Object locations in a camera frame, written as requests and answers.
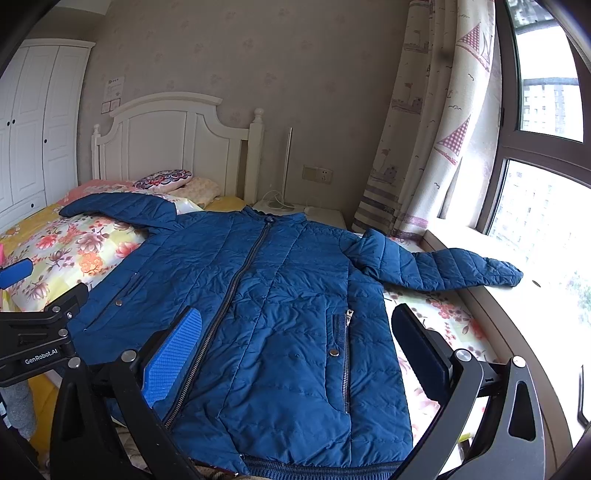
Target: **nightstand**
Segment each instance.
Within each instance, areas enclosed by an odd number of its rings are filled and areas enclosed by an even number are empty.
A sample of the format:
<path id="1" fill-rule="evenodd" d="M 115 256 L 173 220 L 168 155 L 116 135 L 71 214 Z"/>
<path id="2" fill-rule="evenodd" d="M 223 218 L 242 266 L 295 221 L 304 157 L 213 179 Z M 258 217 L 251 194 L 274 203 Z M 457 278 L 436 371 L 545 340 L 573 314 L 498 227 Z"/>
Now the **nightstand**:
<path id="1" fill-rule="evenodd" d="M 275 210 L 269 208 L 268 200 L 259 200 L 253 209 L 263 213 L 272 213 L 273 215 L 290 215 L 291 213 L 305 213 L 308 220 L 324 223 L 325 225 L 335 226 L 347 229 L 343 214 L 338 210 L 329 210 L 328 208 L 307 207 L 305 205 L 295 205 L 293 210 Z"/>

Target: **metal bolt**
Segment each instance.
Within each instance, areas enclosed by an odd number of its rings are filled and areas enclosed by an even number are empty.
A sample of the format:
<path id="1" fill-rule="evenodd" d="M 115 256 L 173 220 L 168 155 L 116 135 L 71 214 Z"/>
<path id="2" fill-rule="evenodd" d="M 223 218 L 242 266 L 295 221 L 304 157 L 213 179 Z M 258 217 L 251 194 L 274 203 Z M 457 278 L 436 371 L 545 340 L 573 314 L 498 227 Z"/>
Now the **metal bolt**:
<path id="1" fill-rule="evenodd" d="M 135 360 L 135 358 L 138 356 L 137 353 L 135 353 L 135 350 L 126 350 L 125 352 L 123 352 L 121 354 L 121 359 L 126 363 L 131 363 Z"/>
<path id="2" fill-rule="evenodd" d="M 68 367 L 70 368 L 78 368 L 80 366 L 81 360 L 79 356 L 73 356 L 68 360 Z"/>
<path id="3" fill-rule="evenodd" d="M 456 352 L 456 358 L 462 362 L 469 362 L 472 359 L 472 354 L 468 350 L 460 348 Z"/>
<path id="4" fill-rule="evenodd" d="M 525 358 L 523 358 L 522 356 L 519 356 L 519 355 L 515 355 L 513 357 L 513 364 L 516 367 L 523 368 L 526 366 Z"/>

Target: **jacket's left sleeve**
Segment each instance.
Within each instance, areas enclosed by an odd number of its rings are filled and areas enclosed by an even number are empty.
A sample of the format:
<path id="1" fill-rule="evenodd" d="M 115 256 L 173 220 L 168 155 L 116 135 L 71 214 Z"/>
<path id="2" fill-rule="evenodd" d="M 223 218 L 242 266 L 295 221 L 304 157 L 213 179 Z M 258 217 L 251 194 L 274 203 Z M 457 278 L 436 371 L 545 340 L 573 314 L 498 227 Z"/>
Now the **jacket's left sleeve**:
<path id="1" fill-rule="evenodd" d="M 345 255 L 376 280 L 420 291 L 479 285 L 515 287 L 523 277 L 509 262 L 483 258 L 461 248 L 411 253 L 371 229 Z"/>
<path id="2" fill-rule="evenodd" d="M 64 217 L 80 213 L 100 213 L 139 228 L 148 228 L 151 233 L 181 229 L 174 203 L 143 193 L 94 193 L 72 202 L 60 211 Z"/>

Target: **wardrobe door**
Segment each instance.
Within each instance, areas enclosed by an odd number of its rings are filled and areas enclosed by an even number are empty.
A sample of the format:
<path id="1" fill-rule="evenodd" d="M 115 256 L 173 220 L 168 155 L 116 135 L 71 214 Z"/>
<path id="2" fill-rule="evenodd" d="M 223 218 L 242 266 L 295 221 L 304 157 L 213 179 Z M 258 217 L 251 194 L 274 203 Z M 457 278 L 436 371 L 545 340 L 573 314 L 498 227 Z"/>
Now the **wardrobe door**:
<path id="1" fill-rule="evenodd" d="M 53 66 L 43 123 L 43 176 L 47 204 L 78 185 L 76 129 L 87 48 L 60 47 Z"/>
<path id="2" fill-rule="evenodd" d="M 27 55 L 26 48 L 19 48 L 0 78 L 0 212 L 12 205 L 10 191 L 10 122 L 17 92 L 18 78 Z"/>
<path id="3" fill-rule="evenodd" d="M 18 81 L 10 131 L 12 201 L 43 190 L 43 115 L 57 46 L 29 47 Z"/>

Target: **wall socket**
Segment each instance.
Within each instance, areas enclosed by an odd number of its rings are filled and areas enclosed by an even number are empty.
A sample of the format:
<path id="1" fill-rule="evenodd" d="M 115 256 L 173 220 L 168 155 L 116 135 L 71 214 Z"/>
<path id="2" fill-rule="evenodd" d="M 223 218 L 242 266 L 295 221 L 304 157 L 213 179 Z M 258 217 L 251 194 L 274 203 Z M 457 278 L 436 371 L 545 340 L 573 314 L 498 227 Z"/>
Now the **wall socket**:
<path id="1" fill-rule="evenodd" d="M 333 171 L 328 168 L 310 167 L 304 165 L 301 177 L 304 180 L 317 181 L 319 183 L 330 183 L 332 181 Z"/>

